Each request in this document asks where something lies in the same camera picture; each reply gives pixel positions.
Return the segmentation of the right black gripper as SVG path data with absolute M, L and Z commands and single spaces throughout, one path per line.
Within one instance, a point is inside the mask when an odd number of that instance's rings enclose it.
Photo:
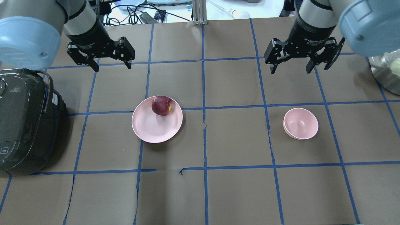
M 307 74 L 321 63 L 326 63 L 324 70 L 328 70 L 336 62 L 346 40 L 342 37 L 337 42 L 330 36 L 335 27 L 314 27 L 298 15 L 287 40 L 273 38 L 264 53 L 271 74 L 275 74 L 280 63 L 292 58 L 310 59 L 306 65 Z

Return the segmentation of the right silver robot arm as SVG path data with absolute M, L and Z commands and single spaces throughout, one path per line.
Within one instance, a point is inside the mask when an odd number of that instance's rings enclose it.
M 303 0 L 285 41 L 273 38 L 265 53 L 272 74 L 292 58 L 309 58 L 306 72 L 328 70 L 343 44 L 357 55 L 376 57 L 399 49 L 398 0 Z

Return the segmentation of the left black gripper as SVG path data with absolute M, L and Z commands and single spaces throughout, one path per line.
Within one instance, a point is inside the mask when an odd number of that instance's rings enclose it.
M 135 50 L 129 40 L 126 37 L 111 39 L 99 20 L 81 34 L 66 31 L 66 36 L 70 40 L 66 52 L 75 63 L 87 63 L 98 73 L 99 65 L 94 58 L 112 58 L 123 61 L 129 70 L 132 69 Z

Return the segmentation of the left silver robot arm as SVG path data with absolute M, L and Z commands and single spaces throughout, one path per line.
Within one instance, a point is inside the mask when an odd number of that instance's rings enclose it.
M 49 68 L 69 38 L 66 53 L 77 65 L 99 71 L 96 58 L 112 58 L 132 68 L 135 50 L 126 37 L 112 40 L 88 0 L 2 0 L 1 62 L 16 68 Z

